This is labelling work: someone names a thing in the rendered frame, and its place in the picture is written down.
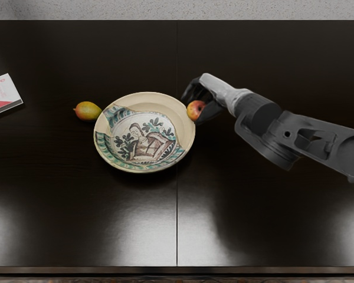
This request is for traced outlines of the red yellow apple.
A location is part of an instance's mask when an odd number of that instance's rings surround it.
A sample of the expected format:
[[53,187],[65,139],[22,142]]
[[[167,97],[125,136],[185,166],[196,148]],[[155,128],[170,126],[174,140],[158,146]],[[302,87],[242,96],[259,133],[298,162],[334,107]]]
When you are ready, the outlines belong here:
[[187,105],[186,113],[192,121],[197,121],[205,106],[206,103],[204,101],[194,100]]

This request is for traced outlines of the white and red book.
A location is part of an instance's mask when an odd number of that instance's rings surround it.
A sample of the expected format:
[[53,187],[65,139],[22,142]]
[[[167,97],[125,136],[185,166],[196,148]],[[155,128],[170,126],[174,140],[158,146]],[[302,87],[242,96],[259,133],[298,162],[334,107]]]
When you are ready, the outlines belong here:
[[9,74],[0,76],[0,113],[21,105],[23,100]]

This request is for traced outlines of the cream plate with painted figure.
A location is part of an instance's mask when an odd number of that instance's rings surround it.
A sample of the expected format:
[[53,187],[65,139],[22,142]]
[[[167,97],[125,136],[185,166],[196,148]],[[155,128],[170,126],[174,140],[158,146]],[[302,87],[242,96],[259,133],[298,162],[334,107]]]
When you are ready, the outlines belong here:
[[94,145],[111,166],[131,173],[167,169],[195,139],[184,104],[162,93],[139,92],[107,106],[94,127]]

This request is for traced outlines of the green orange mango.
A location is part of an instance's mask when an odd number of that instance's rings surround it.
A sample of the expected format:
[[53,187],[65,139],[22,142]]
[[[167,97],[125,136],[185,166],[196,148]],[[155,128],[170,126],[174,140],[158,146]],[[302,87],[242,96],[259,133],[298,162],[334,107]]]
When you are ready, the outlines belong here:
[[73,109],[76,116],[86,122],[94,122],[102,112],[102,109],[90,101],[83,101]]

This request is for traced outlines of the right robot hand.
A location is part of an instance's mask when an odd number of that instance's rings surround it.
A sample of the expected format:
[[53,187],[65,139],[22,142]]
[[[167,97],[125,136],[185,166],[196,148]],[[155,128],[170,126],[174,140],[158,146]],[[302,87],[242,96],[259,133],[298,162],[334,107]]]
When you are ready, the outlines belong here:
[[188,103],[200,100],[204,95],[210,93],[206,106],[202,110],[195,124],[198,126],[219,115],[224,109],[235,116],[235,106],[250,90],[246,88],[234,88],[219,78],[204,73],[194,78],[185,89],[181,99]]

